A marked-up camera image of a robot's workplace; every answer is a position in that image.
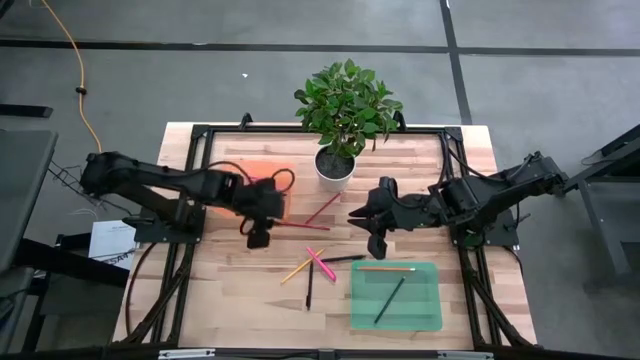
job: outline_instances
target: concrete floor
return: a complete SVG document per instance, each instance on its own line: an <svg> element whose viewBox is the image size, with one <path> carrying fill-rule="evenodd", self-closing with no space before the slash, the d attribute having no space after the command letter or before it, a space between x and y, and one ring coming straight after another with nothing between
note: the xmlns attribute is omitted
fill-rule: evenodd
<svg viewBox="0 0 640 360"><path fill-rule="evenodd" d="M446 45L437 0L50 3L74 36L85 40ZM449 4L459 46L640 47L640 3L633 0ZM63 39L47 11L30 9L26 0L18 0L0 20L0 36ZM1 118L0 128L56 130L60 138L55 161L63 166L82 164L95 145L77 114L73 52L2 48L0 54L0 100L54 108L49 120ZM460 123L448 55L117 50L82 54L89 91L86 113L104 150L145 161L156 160L168 121L239 121L247 111L256 121L294 121L293 91L323 65L347 57L374 68L396 91L409 123ZM581 158L638 123L638 57L462 56L461 63L473 123L489 126L501 168L541 150L572 175L581 169ZM69 214L87 207L48 178L27 236L51 243L58 233L88 231L92 217ZM519 235L539 343L552 349L637 357L640 296L586 294L582 289L585 281L606 270L608 260L578 194L564 200L530 199L523 202L522 211L532 213ZM98 213L100 220L122 216L112 209ZM60 281L56 287L60 293L71 287L88 293L86 286ZM51 313L59 316L51 317L58 321L47 326L63 335L43 339L42 347L105 343L121 297L121 291L106 291L109 296L94 296L91 305L85 302L76 308L82 311L56 307L52 300ZM89 318L78 314L92 309ZM82 321L99 325L88 332Z"/></svg>

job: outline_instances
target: translucent green tray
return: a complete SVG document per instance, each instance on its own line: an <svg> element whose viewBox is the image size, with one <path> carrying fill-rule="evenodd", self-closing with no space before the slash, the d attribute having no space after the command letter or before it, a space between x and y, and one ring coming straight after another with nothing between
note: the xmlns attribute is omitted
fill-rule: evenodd
<svg viewBox="0 0 640 360"><path fill-rule="evenodd" d="M415 268L412 272L362 271L361 266ZM374 321L403 276L406 280L377 324ZM438 269L427 262L354 261L351 328L400 331L442 329Z"/></svg>

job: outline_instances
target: white paper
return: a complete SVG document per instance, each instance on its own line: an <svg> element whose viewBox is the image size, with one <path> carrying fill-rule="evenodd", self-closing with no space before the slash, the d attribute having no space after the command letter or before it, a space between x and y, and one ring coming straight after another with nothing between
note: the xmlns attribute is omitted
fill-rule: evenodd
<svg viewBox="0 0 640 360"><path fill-rule="evenodd" d="M135 234L135 228L120 220L94 222L89 257L131 270L133 250L136 248L133 241Z"/></svg>

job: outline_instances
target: wooden table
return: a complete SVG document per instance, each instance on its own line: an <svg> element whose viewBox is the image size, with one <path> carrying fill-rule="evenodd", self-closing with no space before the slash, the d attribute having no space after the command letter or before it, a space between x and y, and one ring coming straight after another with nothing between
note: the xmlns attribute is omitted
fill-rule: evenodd
<svg viewBox="0 0 640 360"><path fill-rule="evenodd" d="M184 168L192 125L167 124L158 164ZM495 172L488 128L463 126L462 132L469 165L486 174ZM304 222L334 195L318 184L313 166L317 140L314 134L219 133L211 159L293 163L296 183L288 220ZM381 175L397 179L400 195L426 192L438 179L442 156L436 136L391 136L386 144L379 143L375 152L370 148L369 144L358 157L345 192L314 221L330 226L330 231L274 228L268 248L249 250L246 238L238 233L238 220L207 211L204 239L194 256L181 347L472 349L458 255L445 228L396 231L386 238L388 260L429 261L438 267L441 331L351 330L349 263L333 264L338 277L335 284L316 275L311 311L304 306L307 271L280 285L280 280L308 257L306 246L325 248L323 257L367 254L369 234L350 226L347 214L366 202L367 191L377 186ZM131 303L134 326L158 296L167 248L156 246L136 279ZM141 251L136 253L136 261ZM487 247L486 255L496 302L521 334L535 342L518 263L502 248ZM173 313L171 306L168 314ZM478 311L483 335L489 339L484 306L478 306ZM170 321L168 316L165 335ZM124 335L121 311L114 340Z"/></svg>

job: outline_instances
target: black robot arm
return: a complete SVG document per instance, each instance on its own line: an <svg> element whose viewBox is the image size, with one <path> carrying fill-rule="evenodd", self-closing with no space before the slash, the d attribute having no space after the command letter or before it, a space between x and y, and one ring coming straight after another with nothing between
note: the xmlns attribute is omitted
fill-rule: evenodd
<svg viewBox="0 0 640 360"><path fill-rule="evenodd" d="M518 166L490 176L463 176L429 186L429 194L398 198L396 181L382 177L367 204L349 214L349 222L368 230L368 249L384 259L387 230L451 226L469 235L493 226L498 214L529 196L552 194L566 181L553 159L539 152Z"/></svg>
<svg viewBox="0 0 640 360"><path fill-rule="evenodd" d="M173 230L193 232L202 205L221 207L254 221L249 231L249 248L269 244L267 230L272 218L284 213L284 195L276 190L273 178L245 184L241 175L212 169L182 171L141 162L117 152L89 154L80 185L93 197L118 194L150 210L153 219L129 219L128 223L160 221ZM167 199L149 186L181 191L193 200L179 208L177 199Z"/></svg>

